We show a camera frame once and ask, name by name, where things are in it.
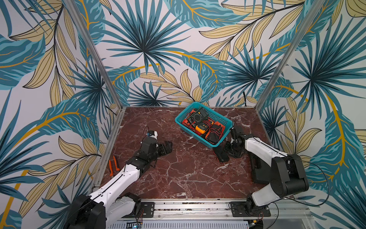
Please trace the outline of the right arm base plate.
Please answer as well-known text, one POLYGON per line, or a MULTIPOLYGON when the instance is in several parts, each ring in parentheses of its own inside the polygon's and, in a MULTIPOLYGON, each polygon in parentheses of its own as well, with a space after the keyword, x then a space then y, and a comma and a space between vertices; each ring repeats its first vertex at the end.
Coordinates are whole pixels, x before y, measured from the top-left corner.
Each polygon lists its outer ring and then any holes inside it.
POLYGON ((268 206, 258 207, 250 201, 232 201, 228 204, 233 217, 270 217, 268 206))

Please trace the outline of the orange multimeter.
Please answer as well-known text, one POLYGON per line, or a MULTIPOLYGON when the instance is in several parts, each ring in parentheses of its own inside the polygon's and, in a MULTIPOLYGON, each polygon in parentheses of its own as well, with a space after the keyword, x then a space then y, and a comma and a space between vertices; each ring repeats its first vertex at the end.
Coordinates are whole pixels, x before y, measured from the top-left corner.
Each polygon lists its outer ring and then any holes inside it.
POLYGON ((195 109, 193 109, 187 116, 186 116, 186 118, 182 121, 182 124, 185 126, 185 127, 187 127, 187 128, 189 128, 189 129, 191 129, 191 130, 194 130, 195 129, 195 127, 196 127, 196 125, 195 125, 195 122, 193 121, 193 124, 189 121, 189 118, 190 118, 190 116, 191 115, 193 115, 194 113, 196 112, 196 110, 195 109))

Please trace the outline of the yellow multimeter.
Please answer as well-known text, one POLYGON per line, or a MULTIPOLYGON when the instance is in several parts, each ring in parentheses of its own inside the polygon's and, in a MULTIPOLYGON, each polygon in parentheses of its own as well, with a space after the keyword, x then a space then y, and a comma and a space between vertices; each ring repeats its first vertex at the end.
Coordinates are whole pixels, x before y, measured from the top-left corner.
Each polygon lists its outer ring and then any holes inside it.
POLYGON ((207 123, 200 123, 195 127, 195 130, 200 134, 206 133, 209 129, 210 126, 207 123))

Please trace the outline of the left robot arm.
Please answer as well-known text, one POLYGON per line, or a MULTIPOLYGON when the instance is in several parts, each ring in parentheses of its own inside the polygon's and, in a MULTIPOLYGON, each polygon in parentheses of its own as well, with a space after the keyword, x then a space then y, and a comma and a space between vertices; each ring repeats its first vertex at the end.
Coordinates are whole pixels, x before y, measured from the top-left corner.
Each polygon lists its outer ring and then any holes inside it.
POLYGON ((95 192, 79 195, 71 204, 65 229, 106 229, 119 219, 137 216, 141 208, 141 199, 128 193, 121 194, 137 181, 159 157, 172 153, 173 143, 158 143, 156 136, 148 136, 141 147, 127 160, 125 166, 95 192))

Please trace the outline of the left aluminium corner post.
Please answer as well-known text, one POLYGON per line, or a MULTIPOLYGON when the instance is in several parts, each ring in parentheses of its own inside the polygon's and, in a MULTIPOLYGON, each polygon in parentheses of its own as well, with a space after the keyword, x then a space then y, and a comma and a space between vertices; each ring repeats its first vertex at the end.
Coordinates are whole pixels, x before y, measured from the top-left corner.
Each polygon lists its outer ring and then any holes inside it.
POLYGON ((99 72, 101 73, 101 76, 102 76, 103 80, 105 81, 106 87, 110 91, 115 104, 117 105, 119 110, 123 110, 123 105, 121 104, 121 102, 119 100, 119 96, 117 95, 117 93, 112 85, 108 72, 100 58, 100 55, 97 52, 94 42, 90 36, 90 33, 87 29, 86 24, 83 21, 83 18, 77 8, 75 1, 65 0, 64 3, 65 3, 65 6, 69 10, 71 18, 73 19, 76 27, 78 28, 78 30, 81 34, 81 37, 84 39, 86 48, 90 51, 91 57, 94 60, 94 63, 97 65, 97 68, 98 68, 99 72))

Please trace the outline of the teal plastic basket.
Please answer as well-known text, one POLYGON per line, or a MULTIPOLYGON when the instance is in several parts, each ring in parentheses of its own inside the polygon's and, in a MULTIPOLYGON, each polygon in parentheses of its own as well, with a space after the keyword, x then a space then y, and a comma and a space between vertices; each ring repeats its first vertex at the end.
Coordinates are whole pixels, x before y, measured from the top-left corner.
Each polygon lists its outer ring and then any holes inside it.
POLYGON ((213 110, 207 106, 204 106, 203 104, 198 103, 198 102, 193 102, 188 107, 186 107, 175 118, 175 122, 180 126, 180 128, 183 131, 188 133, 190 136, 193 136, 200 143, 202 143, 203 145, 205 145, 206 147, 211 148, 211 149, 218 147, 225 140, 227 135, 230 133, 230 129, 233 127, 233 122, 229 118, 221 115, 220 113, 216 112, 215 110, 213 110), (192 111, 193 110, 197 111, 200 108, 208 114, 208 117, 212 121, 218 122, 219 124, 224 126, 224 131, 223 131, 222 137, 218 140, 218 142, 216 144, 212 144, 209 141, 207 141, 206 138, 203 136, 203 134, 198 134, 198 131, 195 129, 195 126, 192 125, 188 121, 188 118, 193 114, 192 111))

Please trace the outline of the right aluminium corner post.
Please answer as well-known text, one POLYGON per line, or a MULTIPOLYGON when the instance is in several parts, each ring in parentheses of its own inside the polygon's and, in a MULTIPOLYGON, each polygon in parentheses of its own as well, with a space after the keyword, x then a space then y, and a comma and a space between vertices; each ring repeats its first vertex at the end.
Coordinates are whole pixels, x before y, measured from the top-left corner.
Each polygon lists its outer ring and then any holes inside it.
POLYGON ((294 35, 292 42, 289 44, 289 47, 287 48, 286 52, 284 53, 273 76, 268 81, 266 88, 263 90, 261 97, 255 106, 255 109, 257 112, 261 111, 261 109, 263 108, 266 99, 268 98, 269 94, 271 93, 271 90, 272 90, 274 84, 276 83, 278 77, 282 73, 289 58, 291 57, 293 52, 296 50, 296 48, 300 44, 303 37, 306 35, 308 29, 312 25, 313 20, 315 19, 317 13, 322 9, 322 6, 325 2, 326 2, 325 0, 315 1, 314 4, 311 5, 309 13, 304 18, 304 22, 300 25, 298 32, 294 35))

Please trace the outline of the orange handled pliers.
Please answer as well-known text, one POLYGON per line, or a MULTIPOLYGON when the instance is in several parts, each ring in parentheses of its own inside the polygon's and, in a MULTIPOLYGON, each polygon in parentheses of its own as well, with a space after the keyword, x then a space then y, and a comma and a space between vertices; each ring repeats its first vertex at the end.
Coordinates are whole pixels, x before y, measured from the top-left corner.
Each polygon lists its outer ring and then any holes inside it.
POLYGON ((115 156, 113 156, 112 160, 109 160, 109 169, 110 169, 110 178, 113 178, 115 174, 120 172, 119 164, 115 156))

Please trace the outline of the small black multimeter with leads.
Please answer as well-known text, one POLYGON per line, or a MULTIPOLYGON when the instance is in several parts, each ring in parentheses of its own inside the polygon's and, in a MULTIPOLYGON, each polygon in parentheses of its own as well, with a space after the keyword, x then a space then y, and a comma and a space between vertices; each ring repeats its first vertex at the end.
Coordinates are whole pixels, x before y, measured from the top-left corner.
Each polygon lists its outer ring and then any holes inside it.
POLYGON ((211 128, 205 138, 212 145, 216 145, 219 142, 219 140, 222 138, 223 131, 224 130, 222 127, 211 128))

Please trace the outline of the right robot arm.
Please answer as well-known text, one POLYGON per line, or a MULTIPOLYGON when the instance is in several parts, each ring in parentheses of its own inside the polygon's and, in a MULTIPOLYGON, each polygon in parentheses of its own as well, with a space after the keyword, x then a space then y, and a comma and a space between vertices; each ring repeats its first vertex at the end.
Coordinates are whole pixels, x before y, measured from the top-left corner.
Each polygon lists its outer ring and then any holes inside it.
POLYGON ((269 184, 247 197, 249 208, 268 206, 284 197, 305 192, 309 183, 301 158, 275 149, 258 137, 242 132, 240 126, 230 128, 228 153, 252 153, 270 167, 269 184))

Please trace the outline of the green black dial multimeter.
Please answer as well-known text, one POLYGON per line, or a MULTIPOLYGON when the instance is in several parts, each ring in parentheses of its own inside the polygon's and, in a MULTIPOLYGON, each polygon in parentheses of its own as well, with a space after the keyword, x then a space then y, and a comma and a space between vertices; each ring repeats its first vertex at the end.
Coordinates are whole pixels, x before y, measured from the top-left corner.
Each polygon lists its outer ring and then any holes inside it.
POLYGON ((190 117, 189 120, 192 124, 199 124, 208 118, 208 113, 204 108, 197 109, 190 117))

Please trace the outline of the aluminium corner post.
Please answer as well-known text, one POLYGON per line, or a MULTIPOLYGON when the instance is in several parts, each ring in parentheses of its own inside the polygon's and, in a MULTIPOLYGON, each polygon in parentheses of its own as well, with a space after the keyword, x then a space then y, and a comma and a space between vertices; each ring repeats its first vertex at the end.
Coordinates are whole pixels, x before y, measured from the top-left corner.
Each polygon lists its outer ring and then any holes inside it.
POLYGON ((273 76, 268 81, 266 88, 263 90, 261 97, 255 106, 255 109, 257 112, 261 111, 261 109, 263 108, 266 99, 268 98, 269 94, 271 93, 271 90, 272 90, 274 84, 276 83, 278 77, 282 73, 289 58, 291 57, 293 52, 296 50, 296 48, 300 44, 303 37, 306 35, 308 29, 312 25, 313 20, 315 19, 317 13, 322 9, 322 6, 325 2, 326 2, 325 0, 315 1, 314 4, 311 5, 309 13, 304 18, 304 22, 300 25, 298 32, 294 35, 292 42, 289 44, 289 47, 287 48, 286 52, 284 53, 273 76))
POLYGON ((90 36, 90 33, 87 29, 86 24, 83 21, 83 18, 77 8, 75 1, 65 0, 64 3, 65 3, 65 6, 69 10, 71 18, 73 19, 76 27, 78 28, 78 30, 81 34, 81 37, 84 39, 86 48, 90 51, 91 57, 94 60, 94 63, 97 65, 97 68, 98 68, 99 72, 101 73, 101 76, 102 76, 103 80, 105 81, 106 87, 110 91, 115 104, 117 105, 119 110, 123 110, 123 105, 121 104, 121 102, 119 100, 119 96, 117 95, 117 93, 112 85, 108 72, 100 58, 100 55, 97 52, 94 42, 90 36))

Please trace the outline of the aluminium front rail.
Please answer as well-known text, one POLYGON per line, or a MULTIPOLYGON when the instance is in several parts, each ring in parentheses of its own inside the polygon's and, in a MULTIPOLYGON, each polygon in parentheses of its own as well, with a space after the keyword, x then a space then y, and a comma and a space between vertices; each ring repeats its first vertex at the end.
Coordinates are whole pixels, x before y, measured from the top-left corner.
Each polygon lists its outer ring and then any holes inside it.
POLYGON ((108 229, 316 229, 309 207, 291 200, 270 204, 270 217, 233 217, 229 202, 243 199, 142 199, 154 217, 125 216, 108 229))

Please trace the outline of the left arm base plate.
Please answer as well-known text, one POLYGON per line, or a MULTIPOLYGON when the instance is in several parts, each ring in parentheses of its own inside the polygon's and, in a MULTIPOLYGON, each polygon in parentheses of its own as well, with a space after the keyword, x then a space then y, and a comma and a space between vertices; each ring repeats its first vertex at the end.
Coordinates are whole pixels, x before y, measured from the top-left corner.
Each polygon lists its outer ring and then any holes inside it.
POLYGON ((135 204, 135 217, 139 218, 153 218, 155 210, 154 202, 138 202, 135 204))

